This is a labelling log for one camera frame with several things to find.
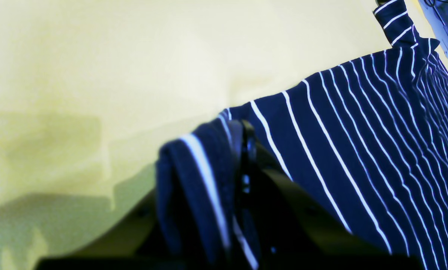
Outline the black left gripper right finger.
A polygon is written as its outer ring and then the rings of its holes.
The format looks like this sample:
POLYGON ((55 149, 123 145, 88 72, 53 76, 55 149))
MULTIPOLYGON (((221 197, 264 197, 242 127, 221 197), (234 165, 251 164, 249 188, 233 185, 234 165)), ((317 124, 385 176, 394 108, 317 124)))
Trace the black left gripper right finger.
POLYGON ((235 212, 250 214, 261 270, 421 270, 417 259, 390 255, 352 235, 293 183, 258 142, 253 126, 235 122, 235 212))

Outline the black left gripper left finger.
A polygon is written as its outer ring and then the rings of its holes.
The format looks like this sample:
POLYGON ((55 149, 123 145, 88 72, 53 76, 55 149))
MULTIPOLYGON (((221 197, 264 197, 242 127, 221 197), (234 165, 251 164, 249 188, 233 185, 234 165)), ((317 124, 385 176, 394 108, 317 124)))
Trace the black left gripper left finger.
POLYGON ((142 246, 155 233, 155 191, 144 196, 116 225, 85 247, 42 259, 36 270, 159 270, 142 246))

